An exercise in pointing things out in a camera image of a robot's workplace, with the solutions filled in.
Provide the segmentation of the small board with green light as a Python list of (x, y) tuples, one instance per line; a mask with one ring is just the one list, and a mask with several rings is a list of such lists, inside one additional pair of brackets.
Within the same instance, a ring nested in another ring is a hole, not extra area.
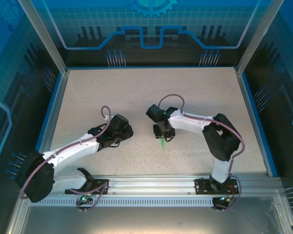
[(91, 197), (91, 194), (84, 194), (79, 199), (76, 200), (76, 208), (81, 211), (85, 211), (87, 213), (87, 210), (92, 206), (93, 198)]
[(224, 196), (224, 197), (214, 197), (212, 199), (212, 208), (216, 211), (224, 212), (230, 207), (230, 202), (234, 199), (233, 195)]

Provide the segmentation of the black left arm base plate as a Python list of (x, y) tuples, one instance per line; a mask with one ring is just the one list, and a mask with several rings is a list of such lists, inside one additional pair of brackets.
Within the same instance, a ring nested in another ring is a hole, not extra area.
[(66, 195), (84, 195), (84, 194), (92, 194), (99, 195), (101, 190), (103, 190), (103, 194), (106, 195), (108, 193), (109, 180), (108, 179), (94, 179), (87, 180), (85, 184), (80, 189), (67, 189), (65, 190)]

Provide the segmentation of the aluminium mounting rail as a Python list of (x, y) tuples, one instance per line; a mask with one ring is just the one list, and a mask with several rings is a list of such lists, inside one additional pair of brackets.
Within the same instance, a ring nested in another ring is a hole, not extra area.
[[(242, 197), (273, 197), (284, 194), (281, 179), (265, 173), (234, 174), (241, 181)], [(108, 196), (195, 196), (194, 181), (209, 178), (202, 174), (162, 175), (103, 175), (97, 179), (108, 179)]]

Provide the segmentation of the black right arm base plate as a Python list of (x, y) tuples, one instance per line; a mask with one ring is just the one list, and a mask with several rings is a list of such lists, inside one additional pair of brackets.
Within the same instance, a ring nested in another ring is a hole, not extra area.
[(224, 183), (219, 183), (212, 177), (208, 179), (199, 178), (194, 181), (194, 188), (197, 195), (239, 194), (237, 180), (230, 177)]

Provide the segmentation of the aluminium side rail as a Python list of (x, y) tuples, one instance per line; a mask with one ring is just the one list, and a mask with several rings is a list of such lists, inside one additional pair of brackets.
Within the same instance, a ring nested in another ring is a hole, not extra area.
[(28, 154), (30, 159), (32, 156), (38, 156), (38, 153), (47, 152), (51, 149), (52, 140), (67, 85), (67, 80), (68, 75), (63, 75), (59, 73), (46, 111), (44, 121), (42, 123), (38, 142), (35, 149)]
[(261, 134), (259, 131), (257, 121), (256, 121), (255, 113), (252, 108), (250, 96), (247, 91), (247, 87), (245, 85), (245, 82), (244, 82), (242, 76), (240, 74), (238, 74), (236, 67), (234, 67), (234, 72), (235, 72), (237, 81), (239, 83), (240, 90), (241, 90), (241, 93), (242, 93), (242, 96), (243, 96), (243, 99), (245, 102), (245, 106), (248, 111), (248, 114), (249, 114), (249, 117), (251, 120), (251, 124), (252, 124), (252, 128), (253, 128), (253, 131), (254, 131), (254, 134), (256, 137), (256, 141), (257, 141), (257, 144), (258, 144), (258, 147), (259, 147), (259, 150), (260, 150), (260, 153), (261, 153), (264, 165), (265, 165), (265, 169), (266, 169), (265, 174), (266, 174), (266, 176), (271, 177), (271, 170), (270, 170), (269, 162), (267, 159), (266, 149), (265, 149), (265, 146), (262, 141), (262, 137), (261, 137)]

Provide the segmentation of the aluminium frame post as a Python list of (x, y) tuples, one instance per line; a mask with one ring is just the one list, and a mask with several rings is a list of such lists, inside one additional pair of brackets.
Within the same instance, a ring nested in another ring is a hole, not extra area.
[(284, 0), (272, 0), (270, 5), (268, 6), (261, 22), (259, 23), (250, 43), (248, 44), (243, 56), (238, 63), (236, 68), (236, 75), (238, 77), (242, 76), (245, 68), (247, 67), (249, 61), (251, 60), (253, 54), (255, 53), (258, 45), (260, 44), (262, 38), (267, 33), (272, 21), (274, 20), (276, 14), (278, 13), (281, 5)]
[(54, 44), (47, 28), (45, 27), (41, 17), (39, 16), (36, 8), (34, 7), (31, 0), (18, 0), (19, 4), (21, 5), (22, 9), (24, 10), (26, 16), (28, 17), (29, 21), (31, 22), (32, 26), (34, 27), (36, 33), (38, 34), (39, 38), (41, 39), (42, 43), (46, 47), (49, 55), (51, 56), (53, 62), (57, 66), (59, 72), (66, 76), (67, 74), (67, 67), (56, 47)]

